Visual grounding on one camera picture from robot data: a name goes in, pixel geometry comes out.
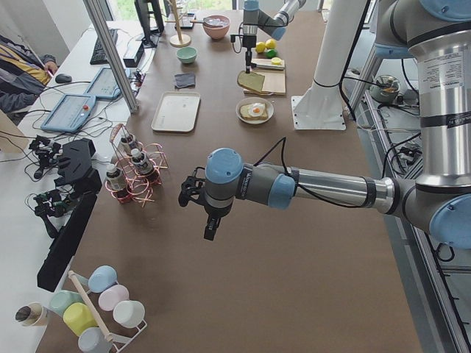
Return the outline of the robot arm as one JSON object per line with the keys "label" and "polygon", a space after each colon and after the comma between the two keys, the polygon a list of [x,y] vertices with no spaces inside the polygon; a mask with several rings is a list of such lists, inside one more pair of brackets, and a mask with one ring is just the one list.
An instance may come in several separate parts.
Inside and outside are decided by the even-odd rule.
{"label": "robot arm", "polygon": [[470,3],[382,1],[377,41],[405,45],[418,63],[422,173],[414,180],[245,163],[213,151],[200,196],[213,240],[234,199],[285,209],[294,197],[395,215],[441,243],[470,247]]}
{"label": "robot arm", "polygon": [[260,8],[259,1],[244,1],[242,47],[246,49],[245,72],[247,74],[252,70],[252,49],[256,47],[258,30],[261,29],[271,38],[280,40],[294,15],[304,7],[305,3],[306,0],[286,1],[274,16],[270,16]]}

